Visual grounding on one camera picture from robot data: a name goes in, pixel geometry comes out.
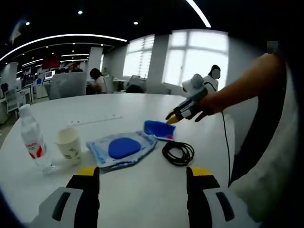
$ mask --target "water bottle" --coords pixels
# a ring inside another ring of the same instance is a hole
[[[29,155],[43,172],[50,171],[54,165],[49,153],[47,153],[40,126],[30,111],[30,105],[23,105],[19,109],[19,113],[21,117],[21,137]]]

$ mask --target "blue sponge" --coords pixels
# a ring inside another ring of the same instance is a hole
[[[138,152],[141,145],[131,138],[114,139],[109,144],[109,156],[115,159],[121,159]]]

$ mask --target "floor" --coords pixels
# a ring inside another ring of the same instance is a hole
[[[40,102],[44,102],[44,101],[48,101],[48,98],[41,98],[41,99],[37,99],[34,100],[34,103],[40,103]],[[10,132],[11,128],[13,127],[13,125],[15,124],[15,122],[17,121],[16,115],[12,114],[10,116],[10,118],[2,125],[0,125],[0,148],[6,138],[6,136],[8,135],[8,133]]]

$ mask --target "ceiling light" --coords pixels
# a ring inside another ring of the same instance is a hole
[[[205,15],[203,14],[203,12],[200,10],[200,8],[197,6],[197,4],[193,0],[186,0],[186,1],[194,9],[194,11],[198,14],[198,16],[200,17],[200,19],[204,22],[205,26],[207,28],[210,28],[211,25],[209,24],[207,18],[205,17]]]
[[[32,61],[32,62],[29,62],[29,63],[23,64],[22,66],[24,67],[25,65],[30,65],[30,64],[32,64],[32,63],[35,63],[35,62],[37,62],[37,61],[41,61],[41,60],[43,60],[43,59],[42,59],[42,58],[41,58],[41,59],[37,59],[37,60],[35,60],[35,61]]]
[[[36,43],[36,42],[39,42],[39,41],[43,41],[43,40],[46,40],[46,39],[59,38],[59,37],[98,37],[98,38],[107,38],[107,39],[114,39],[114,40],[119,40],[119,41],[122,41],[122,42],[127,42],[126,39],[120,39],[120,38],[116,38],[116,37],[109,37],[109,36],[96,35],[96,34],[78,34],[78,33],[75,33],[75,34],[56,35],[56,36],[50,36],[50,37],[44,37],[44,38],[36,39],[36,40],[33,40],[29,43],[23,44],[23,45],[15,48],[13,50],[11,50],[9,53],[5,54],[4,56],[2,56],[0,58],[0,61],[3,60],[8,55],[10,55],[11,53],[13,53],[13,52],[15,52],[15,51],[19,50],[20,48],[23,48],[27,45],[30,45],[30,44],[33,44],[33,43]]]
[[[74,61],[87,61],[87,59],[70,59],[70,60],[63,60],[63,61],[60,61],[60,62],[64,63],[64,62],[74,62]]]
[[[62,55],[61,57],[65,56],[88,56],[89,54],[71,54],[71,55]]]

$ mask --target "human arm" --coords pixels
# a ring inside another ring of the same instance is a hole
[[[204,111],[195,121],[198,122],[206,115],[221,112],[229,106],[266,93],[282,81],[284,73],[285,63],[279,56],[263,54],[253,61],[251,67],[238,80],[202,98],[198,106]]]

